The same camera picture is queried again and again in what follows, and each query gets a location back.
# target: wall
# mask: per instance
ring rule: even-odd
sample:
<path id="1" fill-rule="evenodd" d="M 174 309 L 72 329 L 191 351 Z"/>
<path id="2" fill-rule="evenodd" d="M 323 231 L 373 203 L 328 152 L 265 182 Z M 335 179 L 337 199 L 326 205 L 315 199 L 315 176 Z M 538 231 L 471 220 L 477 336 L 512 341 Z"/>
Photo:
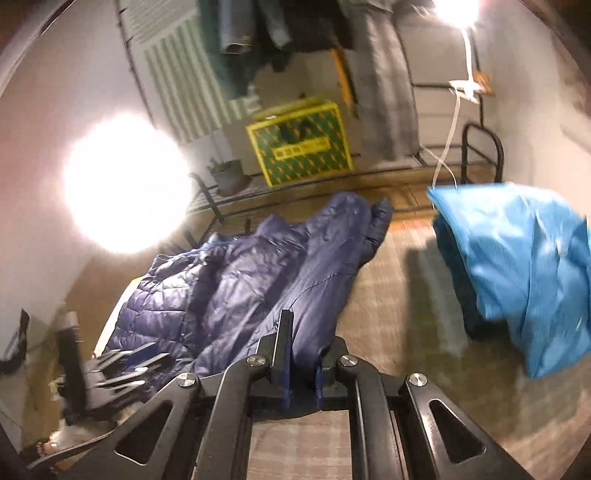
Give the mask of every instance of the wall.
<path id="1" fill-rule="evenodd" d="M 591 155 L 563 131 L 567 118 L 553 34 L 518 0 L 498 0 L 483 21 L 490 28 L 488 60 L 505 180 L 554 190 L 581 214 L 591 214 Z"/>
<path id="2" fill-rule="evenodd" d="M 128 71 L 112 2 L 78 0 L 35 44 L 0 98 L 0 355 L 20 309 L 31 342 L 95 252 L 72 224 L 61 172 L 69 148 L 115 113 L 144 109 Z M 24 373 L 0 380 L 0 408 L 20 419 Z M 18 443 L 20 431 L 0 421 Z"/>

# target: checkered cloth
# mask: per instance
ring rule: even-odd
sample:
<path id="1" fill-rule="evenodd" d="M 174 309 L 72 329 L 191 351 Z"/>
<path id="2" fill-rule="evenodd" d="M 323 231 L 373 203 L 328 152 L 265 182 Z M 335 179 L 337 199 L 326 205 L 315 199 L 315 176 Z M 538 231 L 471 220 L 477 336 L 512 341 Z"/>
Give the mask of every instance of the checkered cloth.
<path id="1" fill-rule="evenodd" d="M 559 479 L 591 431 L 591 358 L 529 380 L 509 342 L 471 342 L 430 226 L 388 233 L 337 334 L 382 372 L 426 374 L 537 480 Z M 254 425 L 249 480 L 349 478 L 346 412 Z"/>

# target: silver bolt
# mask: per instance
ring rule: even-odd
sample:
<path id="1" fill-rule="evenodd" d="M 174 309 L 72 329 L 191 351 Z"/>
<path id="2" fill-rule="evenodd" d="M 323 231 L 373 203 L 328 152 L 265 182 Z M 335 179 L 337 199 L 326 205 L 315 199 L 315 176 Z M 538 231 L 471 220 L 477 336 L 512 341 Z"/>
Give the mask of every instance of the silver bolt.
<path id="1" fill-rule="evenodd" d="M 343 355 L 339 358 L 339 362 L 343 367 L 354 367 L 359 363 L 359 359 L 354 355 Z"/>
<path id="2" fill-rule="evenodd" d="M 412 383 L 415 387 L 422 387 L 427 384 L 427 377 L 423 374 L 410 374 L 408 376 L 408 381 Z"/>
<path id="3" fill-rule="evenodd" d="M 267 363 L 267 359 L 262 355 L 251 355 L 246 359 L 246 363 L 251 367 L 261 367 Z"/>
<path id="4" fill-rule="evenodd" d="M 179 386 L 183 388 L 189 388 L 194 386 L 196 381 L 197 377 L 195 377 L 195 375 L 189 372 L 184 372 L 177 376 L 177 383 L 179 384 Z"/>

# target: navy blue jacket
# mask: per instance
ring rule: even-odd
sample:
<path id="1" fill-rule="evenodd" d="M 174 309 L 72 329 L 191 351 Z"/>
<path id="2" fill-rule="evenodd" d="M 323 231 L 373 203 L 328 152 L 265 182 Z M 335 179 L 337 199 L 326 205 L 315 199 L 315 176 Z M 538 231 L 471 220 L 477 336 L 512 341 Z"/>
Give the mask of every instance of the navy blue jacket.
<path id="1" fill-rule="evenodd" d="M 294 313 L 293 359 L 312 373 L 335 335 L 353 279 L 384 239 L 392 209 L 370 207 L 341 192 L 305 223 L 272 215 L 253 235 L 212 235 L 200 249 L 159 255 L 122 308 L 108 349 L 156 341 L 174 365 L 151 392 L 173 376 L 223 371 L 276 331 L 282 309 Z"/>

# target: blue fabric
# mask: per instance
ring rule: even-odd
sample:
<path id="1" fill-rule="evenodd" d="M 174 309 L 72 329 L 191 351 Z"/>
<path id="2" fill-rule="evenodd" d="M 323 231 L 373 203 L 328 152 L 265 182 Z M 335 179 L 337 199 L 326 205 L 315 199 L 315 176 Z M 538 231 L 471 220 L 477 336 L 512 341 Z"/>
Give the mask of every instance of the blue fabric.
<path id="1" fill-rule="evenodd" d="M 428 196 L 453 232 L 478 312 L 488 322 L 508 322 L 530 377 L 589 352 L 586 220 L 558 195 L 533 187 L 438 187 Z"/>
<path id="2" fill-rule="evenodd" d="M 155 393 L 180 372 L 212 375 L 254 353 L 259 339 L 277 330 L 281 310 L 290 309 L 294 363 L 312 374 L 391 215 L 387 200 L 370 208 L 342 192 L 305 223 L 272 215 L 253 235 L 212 235 L 197 250 L 159 255 L 121 309 L 107 348 L 156 341 L 171 353 L 174 365 L 150 385 Z"/>

